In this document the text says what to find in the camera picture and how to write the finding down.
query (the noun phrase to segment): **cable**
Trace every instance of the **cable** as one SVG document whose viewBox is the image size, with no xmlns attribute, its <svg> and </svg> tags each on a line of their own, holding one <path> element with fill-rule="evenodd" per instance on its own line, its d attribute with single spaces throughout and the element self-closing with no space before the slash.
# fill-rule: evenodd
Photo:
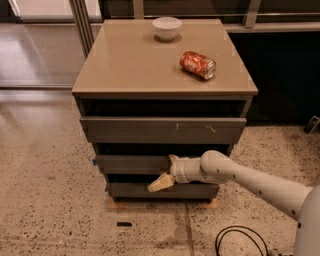
<svg viewBox="0 0 320 256">
<path fill-rule="evenodd" d="M 220 239 L 220 241 L 219 241 L 219 243 L 218 243 L 218 247 L 217 247 L 218 252 L 219 252 L 219 250 L 220 250 L 220 245 L 221 245 L 221 242 L 222 242 L 222 238 L 223 238 L 226 234 L 228 234 L 228 233 L 230 233 L 230 232 L 240 232 L 240 233 L 244 234 L 245 236 L 247 236 L 247 237 L 256 245 L 256 247 L 259 249 L 261 256 L 263 256 L 262 250 L 261 250 L 260 246 L 257 244 L 257 242 L 256 242 L 250 235 L 248 235 L 246 232 L 241 231 L 241 230 L 239 230 L 239 229 L 231 229 L 231 230 L 228 230 L 228 231 L 226 231 L 226 232 L 221 236 L 221 239 Z"/>
<path fill-rule="evenodd" d="M 261 255 L 263 256 L 263 252 L 262 252 L 260 246 L 257 244 L 257 242 L 256 242 L 249 234 L 247 234 L 246 232 L 244 232 L 244 231 L 242 231 L 242 230 L 239 230 L 239 229 L 237 229 L 237 228 L 246 229 L 246 230 L 249 230 L 249 231 L 251 231 L 252 233 L 256 234 L 256 235 L 260 238 L 260 240 L 262 241 L 262 243 L 263 243 L 263 245 L 264 245 L 264 248 L 265 248 L 265 251 L 266 251 L 266 252 L 265 252 L 265 253 L 266 253 L 265 255 L 266 255 L 266 256 L 268 255 L 268 247 L 267 247 L 265 241 L 263 240 L 263 238 L 262 238 L 256 231 L 254 231 L 254 230 L 252 230 L 251 228 L 248 228 L 248 227 L 236 226 L 236 225 L 235 225 L 235 226 L 229 226 L 229 227 L 227 227 L 227 228 L 222 229 L 222 230 L 219 232 L 219 234 L 217 235 L 216 240 L 215 240 L 215 250 L 216 250 L 217 256 L 220 256 L 219 250 L 220 250 L 220 246 L 221 246 L 221 242 L 222 242 L 223 237 L 224 237 L 226 234 L 228 234 L 228 233 L 230 233 L 230 232 L 232 232 L 232 231 L 234 231 L 234 232 L 239 232 L 239 233 L 242 233 L 242 234 L 244 234 L 245 236 L 247 236 L 247 237 L 256 245 L 256 247 L 259 249 Z"/>
</svg>

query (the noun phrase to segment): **speckled floor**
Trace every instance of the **speckled floor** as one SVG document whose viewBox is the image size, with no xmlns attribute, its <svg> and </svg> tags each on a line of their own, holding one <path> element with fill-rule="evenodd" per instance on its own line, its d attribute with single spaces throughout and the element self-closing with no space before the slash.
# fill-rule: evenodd
<svg viewBox="0 0 320 256">
<path fill-rule="evenodd" d="M 104 192 L 69 92 L 0 91 L 0 255 L 215 255 L 230 225 L 257 231 L 271 248 L 294 244 L 296 223 L 234 183 L 206 202 L 120 202 Z M 314 186 L 320 134 L 302 127 L 247 127 L 231 157 Z M 131 227 L 118 227 L 130 222 Z M 259 255 L 229 234 L 222 255 Z"/>
</svg>

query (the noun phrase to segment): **drawer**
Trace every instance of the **drawer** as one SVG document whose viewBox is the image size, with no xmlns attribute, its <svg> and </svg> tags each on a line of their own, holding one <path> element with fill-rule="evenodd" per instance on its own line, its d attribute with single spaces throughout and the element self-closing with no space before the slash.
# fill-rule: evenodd
<svg viewBox="0 0 320 256">
<path fill-rule="evenodd" d="M 170 188 L 149 192 L 145 183 L 110 183 L 109 195 L 122 198 L 172 198 L 172 199 L 213 199 L 220 186 L 217 184 L 175 184 Z"/>
<path fill-rule="evenodd" d="M 167 156 L 97 155 L 96 161 L 105 174 L 161 175 L 170 168 Z"/>
<path fill-rule="evenodd" d="M 245 118 L 81 117 L 91 143 L 235 144 Z"/>
</svg>

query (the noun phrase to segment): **red can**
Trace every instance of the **red can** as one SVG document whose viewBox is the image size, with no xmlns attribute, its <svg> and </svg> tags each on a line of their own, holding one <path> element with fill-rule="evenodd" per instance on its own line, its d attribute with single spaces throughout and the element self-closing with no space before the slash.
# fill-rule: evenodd
<svg viewBox="0 0 320 256">
<path fill-rule="evenodd" d="M 216 62 L 213 59 L 192 51 L 182 55 L 180 65 L 206 80 L 209 80 L 216 71 Z"/>
</svg>

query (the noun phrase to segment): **white bowl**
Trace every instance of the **white bowl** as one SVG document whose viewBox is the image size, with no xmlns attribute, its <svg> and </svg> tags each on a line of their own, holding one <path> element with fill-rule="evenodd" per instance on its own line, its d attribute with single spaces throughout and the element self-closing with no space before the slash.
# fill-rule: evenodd
<svg viewBox="0 0 320 256">
<path fill-rule="evenodd" d="M 171 41 L 177 34 L 182 22 L 172 17 L 162 17 L 152 21 L 155 34 L 162 41 Z"/>
</svg>

